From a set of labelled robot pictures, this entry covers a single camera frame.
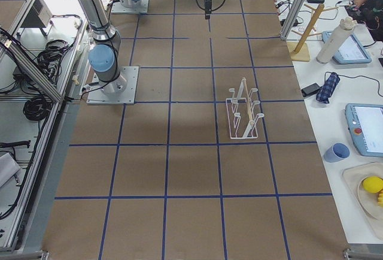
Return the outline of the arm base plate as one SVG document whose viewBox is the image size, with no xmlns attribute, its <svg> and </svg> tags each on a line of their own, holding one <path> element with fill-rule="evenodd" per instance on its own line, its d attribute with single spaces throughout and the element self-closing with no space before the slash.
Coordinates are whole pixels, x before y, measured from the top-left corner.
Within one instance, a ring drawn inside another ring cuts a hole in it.
<svg viewBox="0 0 383 260">
<path fill-rule="evenodd" d="M 120 75 L 113 82 L 104 85 L 96 85 L 87 94 L 87 104 L 89 105 L 119 105 L 134 104 L 136 86 L 138 81 L 138 66 L 121 66 Z"/>
<path fill-rule="evenodd" d="M 147 14 L 149 0 L 140 0 L 133 2 L 132 0 L 115 0 L 113 3 L 112 14 Z"/>
</svg>

